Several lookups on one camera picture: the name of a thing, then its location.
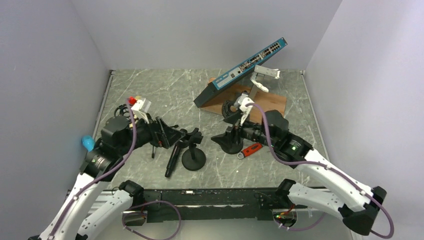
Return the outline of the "black shock mount desk stand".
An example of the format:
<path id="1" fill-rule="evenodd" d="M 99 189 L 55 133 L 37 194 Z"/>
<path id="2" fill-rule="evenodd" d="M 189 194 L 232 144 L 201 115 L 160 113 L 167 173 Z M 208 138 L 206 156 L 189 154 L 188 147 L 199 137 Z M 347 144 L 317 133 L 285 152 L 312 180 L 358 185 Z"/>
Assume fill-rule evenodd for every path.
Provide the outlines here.
<path id="1" fill-rule="evenodd" d="M 234 107 L 235 100 L 226 100 L 222 105 L 222 114 L 224 116 L 224 122 L 230 124 L 229 127 L 234 128 L 234 124 L 241 119 L 242 113 Z M 227 154 L 235 155 L 240 151 L 224 151 Z"/>

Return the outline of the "black tripod shock mount stand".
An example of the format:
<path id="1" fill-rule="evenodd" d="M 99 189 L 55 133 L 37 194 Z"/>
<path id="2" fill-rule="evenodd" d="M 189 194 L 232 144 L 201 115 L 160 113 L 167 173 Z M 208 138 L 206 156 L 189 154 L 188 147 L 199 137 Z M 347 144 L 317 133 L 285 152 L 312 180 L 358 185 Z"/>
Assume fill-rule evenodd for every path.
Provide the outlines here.
<path id="1" fill-rule="evenodd" d="M 129 109 L 129 107 L 127 105 L 125 105 L 125 104 L 119 105 L 114 111 L 114 116 L 116 118 L 117 117 L 126 118 L 126 121 L 128 122 L 127 128 L 130 131 L 130 134 L 133 133 L 133 125 L 135 125 L 135 117 L 134 117 L 132 111 Z M 151 120 L 150 120 L 151 116 L 150 116 L 149 113 L 147 113 L 147 117 L 149 118 L 149 122 L 151 122 Z M 178 124 L 172 125 L 170 127 L 173 127 L 173 128 L 180 130 Z M 163 148 L 163 147 L 155 147 L 153 145 L 151 145 L 151 146 L 152 146 L 151 158 L 154 159 L 155 156 L 156 156 L 156 149 L 157 148 Z"/>

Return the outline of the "black microphone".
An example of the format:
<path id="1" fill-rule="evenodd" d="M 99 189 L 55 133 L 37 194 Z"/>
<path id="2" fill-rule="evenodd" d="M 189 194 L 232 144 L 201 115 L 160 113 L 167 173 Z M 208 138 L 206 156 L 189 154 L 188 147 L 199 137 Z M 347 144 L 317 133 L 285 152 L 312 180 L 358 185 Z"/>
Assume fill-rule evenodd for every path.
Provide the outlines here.
<path id="1" fill-rule="evenodd" d="M 166 171 L 164 175 L 166 178 L 170 178 L 172 176 L 172 173 L 175 170 L 181 149 L 182 149 L 182 143 L 179 141 L 174 145 L 169 161 L 167 163 Z"/>

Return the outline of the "black round base stand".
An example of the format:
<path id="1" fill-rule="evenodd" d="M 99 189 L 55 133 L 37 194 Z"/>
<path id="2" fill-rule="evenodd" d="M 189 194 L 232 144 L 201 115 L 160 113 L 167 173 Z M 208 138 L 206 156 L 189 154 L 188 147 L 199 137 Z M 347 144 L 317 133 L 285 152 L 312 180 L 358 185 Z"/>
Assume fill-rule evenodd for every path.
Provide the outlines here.
<path id="1" fill-rule="evenodd" d="M 184 137 L 178 141 L 176 146 L 181 151 L 182 149 L 188 148 L 181 157 L 181 162 L 189 171 L 195 172 L 204 167 L 206 163 L 205 153 L 198 148 L 198 145 L 202 143 L 204 136 L 200 129 L 195 127 L 191 132 L 181 128 L 182 132 L 185 133 Z"/>

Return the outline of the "blue microphone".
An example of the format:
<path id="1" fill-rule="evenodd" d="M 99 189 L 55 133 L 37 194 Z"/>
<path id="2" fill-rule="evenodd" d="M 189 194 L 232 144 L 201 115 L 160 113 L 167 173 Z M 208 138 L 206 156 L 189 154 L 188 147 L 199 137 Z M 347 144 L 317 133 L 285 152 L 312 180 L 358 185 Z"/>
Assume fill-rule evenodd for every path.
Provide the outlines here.
<path id="1" fill-rule="evenodd" d="M 95 144 L 96 144 L 95 140 L 90 135 L 84 135 L 81 138 L 81 142 L 82 142 L 83 147 L 86 148 L 86 150 L 88 152 L 91 152 L 94 149 Z"/>

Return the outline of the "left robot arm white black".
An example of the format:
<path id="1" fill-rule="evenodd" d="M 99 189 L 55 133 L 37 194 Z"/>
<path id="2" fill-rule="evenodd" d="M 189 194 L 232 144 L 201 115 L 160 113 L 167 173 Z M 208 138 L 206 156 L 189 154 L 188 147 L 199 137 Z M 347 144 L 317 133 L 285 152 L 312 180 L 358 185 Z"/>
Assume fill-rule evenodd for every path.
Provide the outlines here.
<path id="1" fill-rule="evenodd" d="M 156 120 L 136 116 L 114 116 L 101 130 L 101 136 L 80 167 L 74 186 L 48 227 L 32 240 L 94 240 L 119 214 L 137 210 L 145 202 L 144 188 L 131 181 L 121 183 L 114 195 L 89 211 L 133 150 L 146 144 L 168 149 L 185 137 L 185 130 Z"/>

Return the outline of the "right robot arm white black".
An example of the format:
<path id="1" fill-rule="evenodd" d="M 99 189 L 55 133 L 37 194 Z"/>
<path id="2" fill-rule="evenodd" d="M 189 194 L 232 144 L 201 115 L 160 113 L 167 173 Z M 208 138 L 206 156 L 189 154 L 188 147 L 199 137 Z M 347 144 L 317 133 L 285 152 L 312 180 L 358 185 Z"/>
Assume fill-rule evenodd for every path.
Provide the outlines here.
<path id="1" fill-rule="evenodd" d="M 280 207 L 312 207 L 340 219 L 348 229 L 363 236 L 376 233 L 372 228 L 379 211 L 383 211 L 388 218 L 389 233 L 379 237 L 389 239 L 394 235 L 393 220 L 382 207 L 387 195 L 382 187 L 369 187 L 346 175 L 310 143 L 289 132 L 289 122 L 279 111 L 269 110 L 262 116 L 261 123 L 237 120 L 211 139 L 230 155 L 242 150 L 244 139 L 269 146 L 278 162 L 307 173 L 328 190 L 320 191 L 285 179 L 275 193 Z"/>

